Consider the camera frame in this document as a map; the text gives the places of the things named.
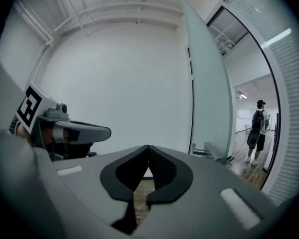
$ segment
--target wooden floor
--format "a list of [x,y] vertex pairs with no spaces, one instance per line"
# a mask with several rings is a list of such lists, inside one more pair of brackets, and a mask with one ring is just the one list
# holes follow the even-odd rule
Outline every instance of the wooden floor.
[[238,174],[250,185],[252,185],[256,189],[260,189],[266,178],[266,173],[263,171],[263,167],[269,153],[272,137],[274,137],[274,131],[269,131],[266,133],[264,150],[260,152],[260,155],[258,157],[259,164],[257,166],[251,166],[251,163],[255,158],[256,149],[254,149],[253,154],[251,155],[250,163],[246,163],[249,150],[249,146],[247,145],[247,137],[248,134],[244,131],[236,133],[236,143],[234,144],[233,149],[233,156],[235,158],[230,162],[231,165],[227,164],[226,166],[232,172]]
[[[238,174],[243,180],[252,185],[253,187],[260,189],[262,183],[265,180],[266,173],[263,171],[264,164],[266,162],[269,148],[271,145],[272,137],[274,136],[273,131],[269,131],[266,134],[264,150],[260,152],[257,166],[251,166],[255,157],[256,150],[253,151],[251,156],[250,163],[246,163],[248,156],[248,145],[247,137],[248,134],[245,132],[239,132],[235,135],[235,144],[233,149],[234,160],[230,164],[227,164],[226,167],[232,172]],[[139,225],[149,213],[149,208],[146,205],[147,195],[155,191],[154,181],[145,180],[141,181],[137,189],[134,191],[134,209],[137,219],[137,224]]]

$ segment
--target white rectangular strip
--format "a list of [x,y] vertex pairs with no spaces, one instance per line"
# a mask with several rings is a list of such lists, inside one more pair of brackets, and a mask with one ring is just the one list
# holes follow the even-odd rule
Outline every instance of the white rectangular strip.
[[82,167],[81,166],[74,166],[71,168],[66,168],[66,169],[62,169],[62,170],[57,170],[56,172],[58,173],[59,176],[64,176],[64,175],[68,175],[71,173],[77,173],[82,171]]
[[244,229],[251,229],[260,222],[260,218],[249,206],[236,194],[233,189],[225,189],[220,192],[230,210]]

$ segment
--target frosted glass door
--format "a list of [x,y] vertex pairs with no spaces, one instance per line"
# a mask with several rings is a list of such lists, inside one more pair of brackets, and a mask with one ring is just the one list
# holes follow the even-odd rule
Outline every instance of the frosted glass door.
[[206,144],[228,156],[233,126],[233,106],[228,74],[207,26],[185,1],[191,64],[194,75],[194,121],[192,143]]

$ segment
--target black cap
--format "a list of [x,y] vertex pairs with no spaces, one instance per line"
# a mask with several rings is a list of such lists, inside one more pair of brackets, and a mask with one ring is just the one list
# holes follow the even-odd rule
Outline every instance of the black cap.
[[266,104],[265,102],[264,102],[264,100],[258,100],[258,102],[257,102],[258,104]]

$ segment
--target white sneaker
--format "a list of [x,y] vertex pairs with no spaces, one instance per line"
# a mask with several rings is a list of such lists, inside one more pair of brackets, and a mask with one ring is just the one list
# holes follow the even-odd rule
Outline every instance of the white sneaker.
[[254,161],[251,163],[251,165],[258,165],[258,161],[254,159]]

